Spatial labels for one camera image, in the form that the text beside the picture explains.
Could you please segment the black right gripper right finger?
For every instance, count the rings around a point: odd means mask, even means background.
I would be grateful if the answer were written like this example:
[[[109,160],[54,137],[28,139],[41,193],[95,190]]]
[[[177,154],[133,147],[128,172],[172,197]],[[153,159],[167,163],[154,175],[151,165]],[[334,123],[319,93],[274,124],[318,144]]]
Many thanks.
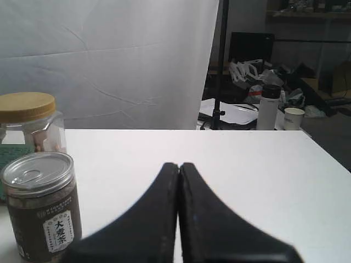
[[[180,167],[178,215],[184,262],[303,261],[293,246],[232,211],[192,163]]]

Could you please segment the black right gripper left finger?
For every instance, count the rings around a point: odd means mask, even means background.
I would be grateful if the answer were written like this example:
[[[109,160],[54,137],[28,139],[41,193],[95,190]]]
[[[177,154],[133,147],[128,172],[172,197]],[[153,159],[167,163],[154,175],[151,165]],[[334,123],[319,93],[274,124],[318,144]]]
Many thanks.
[[[118,219],[74,244],[64,262],[173,262],[178,166],[165,163],[140,199]]]

